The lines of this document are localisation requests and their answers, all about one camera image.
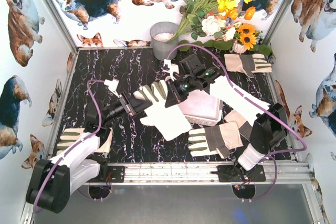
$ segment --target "gray floor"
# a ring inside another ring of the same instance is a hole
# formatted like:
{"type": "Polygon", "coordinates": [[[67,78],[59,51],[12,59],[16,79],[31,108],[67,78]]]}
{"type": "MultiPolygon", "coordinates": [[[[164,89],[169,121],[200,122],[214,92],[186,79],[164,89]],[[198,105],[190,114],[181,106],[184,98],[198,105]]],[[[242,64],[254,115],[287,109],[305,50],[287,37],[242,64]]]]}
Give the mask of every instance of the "gray floor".
{"type": "MultiPolygon", "coordinates": [[[[268,187],[258,185],[256,196],[268,187]]],[[[301,185],[276,185],[252,203],[237,200],[231,186],[118,186],[103,203],[75,192],[61,213],[36,216],[35,224],[47,223],[306,224],[312,218],[301,185]]]]}

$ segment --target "glove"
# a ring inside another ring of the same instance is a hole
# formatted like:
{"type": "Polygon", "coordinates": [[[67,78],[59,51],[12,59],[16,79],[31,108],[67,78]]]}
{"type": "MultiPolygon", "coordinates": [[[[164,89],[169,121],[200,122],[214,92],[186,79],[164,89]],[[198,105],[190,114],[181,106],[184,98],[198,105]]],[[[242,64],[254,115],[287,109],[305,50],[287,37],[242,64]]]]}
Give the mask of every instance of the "glove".
{"type": "MultiPolygon", "coordinates": [[[[84,133],[84,128],[65,129],[60,137],[61,141],[56,144],[56,148],[58,149],[57,155],[61,154],[63,151],[65,151],[66,148],[73,144],[82,133],[84,133]]],[[[95,153],[109,153],[112,143],[112,136],[113,131],[111,129],[106,142],[99,149],[97,149],[95,153]]]]}
{"type": "Polygon", "coordinates": [[[189,131],[188,149],[193,157],[219,154],[227,158],[230,150],[242,145],[235,122],[189,131]]]}
{"type": "Polygon", "coordinates": [[[248,141],[251,136],[252,127],[249,125],[249,123],[246,121],[246,119],[240,115],[237,111],[232,110],[230,113],[228,113],[224,120],[226,122],[236,122],[239,128],[240,134],[246,138],[248,141]]]}
{"type": "Polygon", "coordinates": [[[153,82],[151,87],[141,86],[134,92],[135,98],[147,100],[153,103],[145,109],[147,117],[141,118],[140,122],[146,126],[155,126],[163,137],[170,141],[182,133],[191,130],[191,125],[183,115],[178,105],[165,108],[168,87],[164,80],[153,82]]]}
{"type": "Polygon", "coordinates": [[[253,78],[253,73],[271,73],[272,65],[262,54],[253,55],[224,55],[227,71],[241,72],[253,78]]]}
{"type": "Polygon", "coordinates": [[[251,126],[253,126],[255,119],[257,119],[257,114],[263,114],[264,112],[249,103],[245,98],[249,98],[265,110],[268,110],[270,106],[267,102],[260,101],[234,83],[232,88],[225,76],[218,77],[215,83],[210,84],[210,95],[221,99],[236,110],[251,126]],[[238,90],[243,96],[238,94],[234,89],[238,90]]]}

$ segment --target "gray glove strap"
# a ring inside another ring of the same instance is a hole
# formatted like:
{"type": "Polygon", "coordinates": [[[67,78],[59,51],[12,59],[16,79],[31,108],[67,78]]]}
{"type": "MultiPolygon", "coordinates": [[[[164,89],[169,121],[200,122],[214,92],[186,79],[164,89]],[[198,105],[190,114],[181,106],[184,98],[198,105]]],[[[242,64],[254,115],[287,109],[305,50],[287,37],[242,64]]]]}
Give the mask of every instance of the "gray glove strap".
{"type": "Polygon", "coordinates": [[[247,141],[250,141],[252,126],[246,121],[240,128],[239,132],[246,138],[247,141]]]}
{"type": "Polygon", "coordinates": [[[253,78],[254,74],[252,71],[256,70],[256,66],[254,65],[253,56],[252,55],[239,55],[241,64],[243,65],[243,69],[246,72],[246,75],[253,78]]]}
{"type": "Polygon", "coordinates": [[[204,128],[204,131],[205,131],[206,141],[208,142],[209,150],[212,152],[218,149],[218,151],[225,158],[227,158],[230,155],[230,151],[225,146],[225,142],[222,137],[219,126],[207,127],[207,128],[204,128]]]}

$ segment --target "marble surface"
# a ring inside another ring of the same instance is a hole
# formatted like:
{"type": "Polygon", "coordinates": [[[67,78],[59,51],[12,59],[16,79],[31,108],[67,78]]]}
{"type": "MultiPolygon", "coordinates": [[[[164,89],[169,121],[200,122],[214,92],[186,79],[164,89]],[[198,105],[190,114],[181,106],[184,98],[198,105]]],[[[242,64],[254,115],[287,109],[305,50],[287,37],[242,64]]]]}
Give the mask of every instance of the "marble surface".
{"type": "MultiPolygon", "coordinates": [[[[224,52],[213,49],[216,55],[224,60],[224,52]]],[[[195,53],[207,67],[212,66],[210,55],[197,49],[178,53],[173,60],[185,58],[195,53]]],[[[151,84],[155,80],[164,79],[167,75],[162,72],[163,62],[155,59],[151,48],[140,49],[109,49],[109,50],[82,50],[79,53],[75,73],[69,88],[65,109],[58,131],[58,140],[66,128],[83,127],[85,108],[91,98],[87,91],[87,81],[90,79],[118,79],[117,91],[132,94],[140,85],[151,84]]],[[[255,78],[246,77],[242,73],[230,72],[230,78],[255,97],[273,104],[266,78],[263,74],[256,74],[255,78]]],[[[91,86],[96,99],[111,104],[117,99],[111,95],[107,87],[101,83],[91,86]]],[[[223,117],[232,109],[224,104],[223,117]]],[[[145,163],[145,162],[192,162],[192,161],[221,161],[217,156],[192,157],[187,149],[188,134],[167,142],[155,127],[143,126],[139,118],[122,116],[111,122],[113,128],[113,143],[110,153],[101,154],[113,163],[145,163]]],[[[232,150],[228,160],[238,157],[246,148],[248,142],[242,137],[244,147],[232,150]]],[[[286,141],[282,141],[277,150],[288,148],[286,141]]],[[[278,154],[277,159],[290,159],[288,153],[278,154]]]]}

